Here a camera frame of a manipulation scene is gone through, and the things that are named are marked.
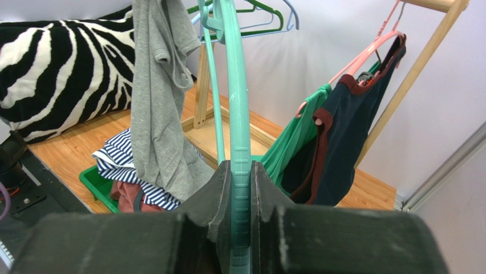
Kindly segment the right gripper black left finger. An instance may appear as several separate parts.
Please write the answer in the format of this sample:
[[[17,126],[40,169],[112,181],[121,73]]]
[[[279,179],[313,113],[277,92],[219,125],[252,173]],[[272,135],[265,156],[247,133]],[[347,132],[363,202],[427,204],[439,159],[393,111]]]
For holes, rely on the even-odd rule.
[[[177,210],[184,213],[177,273],[229,273],[230,161]]]

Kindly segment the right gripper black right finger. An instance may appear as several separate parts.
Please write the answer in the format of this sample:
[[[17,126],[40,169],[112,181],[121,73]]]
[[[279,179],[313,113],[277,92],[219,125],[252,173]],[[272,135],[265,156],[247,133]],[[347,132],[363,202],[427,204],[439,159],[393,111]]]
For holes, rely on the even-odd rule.
[[[277,188],[262,163],[251,168],[251,271],[296,273],[291,249],[297,242],[292,202]]]

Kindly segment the green tank top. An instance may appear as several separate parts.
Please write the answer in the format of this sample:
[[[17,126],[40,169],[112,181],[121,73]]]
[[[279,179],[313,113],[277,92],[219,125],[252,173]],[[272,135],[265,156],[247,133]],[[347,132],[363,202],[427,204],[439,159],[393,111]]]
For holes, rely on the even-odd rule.
[[[316,129],[311,126],[314,111],[327,99],[335,86],[324,84],[313,95],[305,99],[307,105],[300,118],[293,118],[282,131],[274,144],[261,158],[272,182],[290,197],[282,187],[284,170],[291,158],[313,137],[317,135]]]

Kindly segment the navy maroon tank top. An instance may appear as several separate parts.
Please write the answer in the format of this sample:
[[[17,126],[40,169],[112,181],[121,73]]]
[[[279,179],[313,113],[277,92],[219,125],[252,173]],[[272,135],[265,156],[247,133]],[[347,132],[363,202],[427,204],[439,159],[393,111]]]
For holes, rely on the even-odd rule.
[[[406,36],[398,36],[383,62],[359,78],[342,75],[314,111],[311,126],[317,135],[284,170],[282,187],[293,202],[335,206],[347,195],[372,122],[405,53]]]

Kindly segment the blue white striped tank top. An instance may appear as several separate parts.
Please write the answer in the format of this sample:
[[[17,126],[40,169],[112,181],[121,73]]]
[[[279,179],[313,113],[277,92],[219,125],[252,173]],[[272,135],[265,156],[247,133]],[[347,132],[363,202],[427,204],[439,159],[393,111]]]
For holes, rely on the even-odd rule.
[[[177,198],[164,188],[137,177],[130,128],[106,140],[103,147],[93,152],[91,156],[96,160],[98,173],[103,178],[140,187],[142,191],[142,205],[153,205],[170,211],[181,204]]]

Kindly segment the light blue wire hanger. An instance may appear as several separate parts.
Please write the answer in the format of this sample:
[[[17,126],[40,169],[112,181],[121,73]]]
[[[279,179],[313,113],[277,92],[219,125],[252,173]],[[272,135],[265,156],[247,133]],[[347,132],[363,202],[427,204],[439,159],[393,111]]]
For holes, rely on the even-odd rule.
[[[295,10],[294,6],[290,3],[290,1],[283,1],[288,8],[290,9],[290,14],[288,16],[288,20],[285,21],[282,13],[274,9],[260,1],[245,1],[247,3],[250,3],[252,5],[251,9],[237,9],[236,13],[253,13],[257,10],[263,10],[269,14],[271,14],[271,19],[269,22],[266,23],[259,23],[255,25],[249,25],[249,26],[244,26],[240,27],[241,30],[241,36],[242,38],[249,38],[249,37],[259,37],[263,35],[268,35],[268,34],[274,34],[274,33],[285,33],[290,30],[292,30],[294,27],[299,30],[299,17],[297,14],[297,11]],[[203,1],[204,6],[208,7],[208,10],[210,11],[209,13],[212,13],[213,10],[213,1]],[[192,6],[187,9],[188,14],[194,14],[196,15],[191,19],[191,22],[193,25],[195,25],[198,21],[201,21],[201,14],[200,12],[200,7],[199,5]],[[262,30],[252,30],[252,31],[243,31],[244,29],[251,29],[255,27],[260,27],[260,26],[266,26],[266,25],[271,25],[274,21],[274,18],[277,17],[279,20],[279,26],[276,29],[262,29]],[[283,29],[284,23],[287,23],[286,29]]]

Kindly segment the grey tank top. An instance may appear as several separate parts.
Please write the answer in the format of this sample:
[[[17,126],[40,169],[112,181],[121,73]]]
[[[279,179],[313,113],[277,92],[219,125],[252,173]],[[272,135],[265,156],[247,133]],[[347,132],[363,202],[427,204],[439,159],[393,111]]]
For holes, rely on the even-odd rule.
[[[136,174],[184,202],[213,174],[181,126],[185,93],[193,86],[186,61],[201,43],[182,1],[134,1],[132,8],[131,141]]]

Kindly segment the teal plastic hanger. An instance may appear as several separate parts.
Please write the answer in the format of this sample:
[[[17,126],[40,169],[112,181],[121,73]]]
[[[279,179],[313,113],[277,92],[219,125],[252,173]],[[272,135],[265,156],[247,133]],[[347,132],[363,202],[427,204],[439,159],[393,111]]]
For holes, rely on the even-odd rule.
[[[233,1],[214,1],[213,16],[204,1],[199,1],[204,38],[210,44],[209,30],[216,33],[219,42],[226,45],[228,67],[230,118],[230,217],[231,250],[230,273],[250,273],[250,125],[248,88],[244,51],[236,8]]]

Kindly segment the green plastic hanger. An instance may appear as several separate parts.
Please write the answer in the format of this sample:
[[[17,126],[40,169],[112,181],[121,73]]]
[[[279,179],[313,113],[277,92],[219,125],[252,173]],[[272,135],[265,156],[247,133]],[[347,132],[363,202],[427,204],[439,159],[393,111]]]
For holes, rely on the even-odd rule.
[[[244,27],[244,26],[249,26],[249,25],[255,25],[255,24],[259,24],[259,23],[266,23],[266,22],[269,22],[270,19],[271,19],[271,14],[263,11],[263,10],[257,10],[253,13],[237,13],[237,15],[240,15],[240,14],[244,14],[244,22],[246,22],[247,24],[246,25],[242,25],[240,27]],[[286,29],[286,25],[287,23],[285,22],[283,24],[283,29]],[[255,28],[251,28],[251,29],[244,29],[243,31],[252,31],[252,30],[262,30],[262,29],[276,29],[277,27],[279,26],[279,20],[277,17],[274,18],[274,21],[271,25],[266,25],[266,26],[260,26],[260,27],[255,27]]]

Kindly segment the pink plastic hanger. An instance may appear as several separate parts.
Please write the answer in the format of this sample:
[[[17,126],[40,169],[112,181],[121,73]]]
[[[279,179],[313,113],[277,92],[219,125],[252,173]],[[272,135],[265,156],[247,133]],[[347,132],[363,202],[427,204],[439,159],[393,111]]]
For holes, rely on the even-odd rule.
[[[378,48],[381,47],[382,44],[390,40],[391,38],[398,37],[402,42],[404,40],[404,34],[398,31],[396,28],[400,22],[400,19],[403,14],[405,3],[402,4],[400,14],[397,20],[394,23],[393,28],[383,34],[386,26],[388,25],[391,17],[393,16],[395,10],[397,9],[398,5],[400,4],[400,0],[396,1],[392,10],[390,11],[388,17],[384,20],[381,28],[379,29],[376,38],[372,41],[372,43],[366,47],[360,54],[358,54],[349,64],[347,64],[340,72],[338,72],[333,78],[330,79],[329,84],[332,84],[335,80],[337,80],[341,75],[348,74],[354,76],[355,73],[360,69],[361,66],[364,65],[365,61],[369,59],[373,53],[378,53]]]

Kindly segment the pink wire hanger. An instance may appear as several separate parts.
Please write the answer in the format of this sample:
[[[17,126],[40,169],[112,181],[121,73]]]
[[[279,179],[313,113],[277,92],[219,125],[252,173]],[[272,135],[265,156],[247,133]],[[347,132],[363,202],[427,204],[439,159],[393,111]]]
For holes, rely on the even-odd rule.
[[[307,101],[303,101],[300,106],[297,108],[296,113],[295,113],[295,118],[298,119],[302,116],[303,110],[305,109],[307,105]]]

